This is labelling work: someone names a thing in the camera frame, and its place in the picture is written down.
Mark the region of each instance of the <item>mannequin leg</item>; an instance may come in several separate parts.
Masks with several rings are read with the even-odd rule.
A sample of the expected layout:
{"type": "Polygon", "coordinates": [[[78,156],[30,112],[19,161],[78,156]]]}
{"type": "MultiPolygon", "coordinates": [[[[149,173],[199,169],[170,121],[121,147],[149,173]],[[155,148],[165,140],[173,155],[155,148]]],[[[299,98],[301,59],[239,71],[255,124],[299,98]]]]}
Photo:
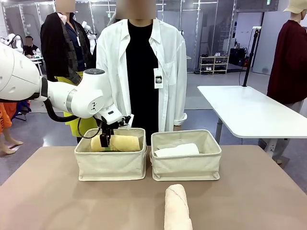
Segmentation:
{"type": "Polygon", "coordinates": [[[3,143],[1,136],[0,136],[0,150],[6,154],[13,154],[16,152],[15,150],[10,149],[3,143]]]}
{"type": "Polygon", "coordinates": [[[5,140],[7,142],[14,144],[14,145],[22,145],[23,144],[22,141],[15,140],[14,138],[11,137],[11,134],[10,134],[10,131],[9,131],[8,128],[3,129],[3,134],[4,134],[5,140]]]}

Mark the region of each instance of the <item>shirt cuff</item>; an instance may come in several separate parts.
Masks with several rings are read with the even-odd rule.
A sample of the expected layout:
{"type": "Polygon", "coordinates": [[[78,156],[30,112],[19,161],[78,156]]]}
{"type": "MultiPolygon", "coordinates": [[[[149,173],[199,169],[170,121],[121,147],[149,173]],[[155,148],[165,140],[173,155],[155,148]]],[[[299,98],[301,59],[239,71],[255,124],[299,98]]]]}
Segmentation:
{"type": "Polygon", "coordinates": [[[188,118],[188,115],[186,113],[183,114],[183,118],[181,120],[175,120],[174,125],[175,126],[181,126],[183,122],[188,118]]]}

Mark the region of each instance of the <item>storage basket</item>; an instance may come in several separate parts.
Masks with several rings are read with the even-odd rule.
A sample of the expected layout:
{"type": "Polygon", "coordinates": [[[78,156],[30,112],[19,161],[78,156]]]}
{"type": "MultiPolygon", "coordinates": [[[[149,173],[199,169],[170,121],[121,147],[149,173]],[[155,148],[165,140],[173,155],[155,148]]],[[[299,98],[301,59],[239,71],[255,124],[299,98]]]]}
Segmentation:
{"type": "MultiPolygon", "coordinates": [[[[85,137],[91,137],[97,131],[98,129],[90,129],[85,137]]],[[[141,151],[91,152],[91,139],[82,138],[75,149],[80,181],[128,181],[145,177],[147,152],[145,130],[116,129],[114,134],[138,137],[141,151]]]]}
{"type": "Polygon", "coordinates": [[[207,130],[154,133],[151,162],[156,181],[218,180],[221,148],[207,130]],[[190,156],[157,157],[154,152],[181,144],[194,143],[200,154],[190,156]]]}

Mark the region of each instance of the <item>person in maroon sweater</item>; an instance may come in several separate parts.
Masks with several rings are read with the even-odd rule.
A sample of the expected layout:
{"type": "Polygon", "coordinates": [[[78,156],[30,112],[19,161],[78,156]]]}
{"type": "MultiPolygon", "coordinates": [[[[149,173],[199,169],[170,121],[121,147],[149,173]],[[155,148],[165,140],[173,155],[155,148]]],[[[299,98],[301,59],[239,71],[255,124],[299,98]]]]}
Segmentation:
{"type": "MultiPolygon", "coordinates": [[[[307,0],[290,0],[284,11],[291,12],[291,18],[278,36],[267,95],[299,113],[307,98],[307,33],[300,25],[306,16],[307,0]]],[[[282,164],[280,157],[289,141],[277,142],[273,158],[278,164],[282,164]]],[[[260,140],[260,146],[265,145],[266,141],[260,140]]]]}

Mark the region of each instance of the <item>maroon sweater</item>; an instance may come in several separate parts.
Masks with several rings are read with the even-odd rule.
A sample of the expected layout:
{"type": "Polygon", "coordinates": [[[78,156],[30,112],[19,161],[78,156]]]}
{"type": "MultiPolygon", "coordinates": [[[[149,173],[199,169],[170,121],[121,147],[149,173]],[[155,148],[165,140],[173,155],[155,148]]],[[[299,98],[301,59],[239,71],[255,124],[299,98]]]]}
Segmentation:
{"type": "Polygon", "coordinates": [[[288,20],[279,32],[268,96],[282,104],[307,98],[307,33],[288,20]]]}

